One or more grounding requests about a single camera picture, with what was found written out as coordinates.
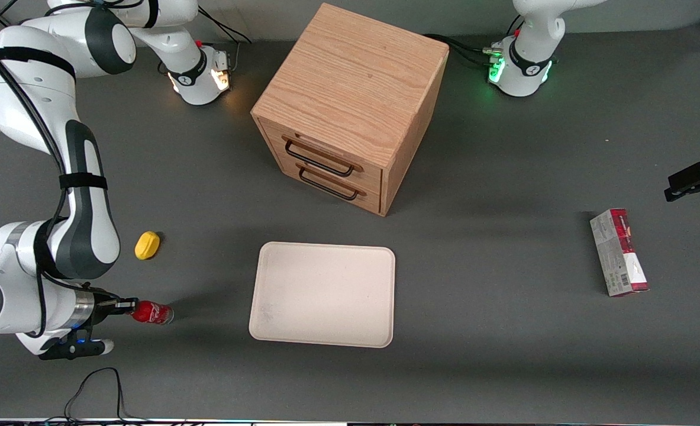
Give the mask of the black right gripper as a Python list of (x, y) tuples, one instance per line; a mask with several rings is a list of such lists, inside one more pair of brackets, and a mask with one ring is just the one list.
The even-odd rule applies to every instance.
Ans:
[(92, 310), (88, 318), (75, 329), (76, 342), (79, 344), (90, 342), (93, 328), (103, 322), (110, 315), (131, 315), (136, 311), (137, 298), (120, 299), (114, 293), (106, 291), (94, 291), (92, 296)]

